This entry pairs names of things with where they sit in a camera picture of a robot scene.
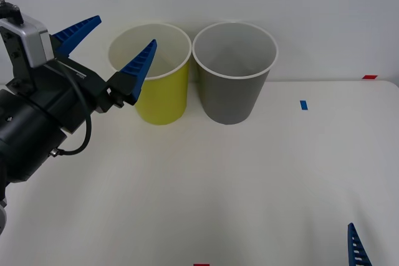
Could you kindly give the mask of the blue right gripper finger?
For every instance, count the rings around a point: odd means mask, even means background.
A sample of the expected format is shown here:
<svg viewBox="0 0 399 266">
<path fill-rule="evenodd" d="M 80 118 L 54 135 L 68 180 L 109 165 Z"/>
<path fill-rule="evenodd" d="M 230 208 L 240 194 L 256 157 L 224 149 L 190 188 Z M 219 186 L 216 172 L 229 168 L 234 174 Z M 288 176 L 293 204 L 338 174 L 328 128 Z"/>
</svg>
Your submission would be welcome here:
<svg viewBox="0 0 399 266">
<path fill-rule="evenodd" d="M 350 223 L 347 229 L 347 248 L 349 266 L 372 266 L 353 223 Z"/>
</svg>

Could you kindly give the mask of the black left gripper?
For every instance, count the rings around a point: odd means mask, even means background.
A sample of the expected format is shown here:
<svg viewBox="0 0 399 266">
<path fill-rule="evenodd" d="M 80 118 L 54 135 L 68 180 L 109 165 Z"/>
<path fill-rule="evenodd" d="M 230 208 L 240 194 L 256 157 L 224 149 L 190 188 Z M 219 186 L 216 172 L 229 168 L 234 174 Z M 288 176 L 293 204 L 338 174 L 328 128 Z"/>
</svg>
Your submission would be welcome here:
<svg viewBox="0 0 399 266">
<path fill-rule="evenodd" d="M 30 101 L 44 110 L 68 133 L 73 133 L 84 121 L 83 108 L 61 67 L 77 82 L 89 112 L 108 111 L 108 93 L 116 107 L 125 103 L 134 106 L 152 65 L 157 42 L 153 39 L 134 59 L 115 72 L 107 84 L 97 73 L 67 58 L 71 52 L 102 22 L 100 16 L 90 17 L 50 35 L 56 60 L 32 70 L 36 91 Z"/>
</svg>

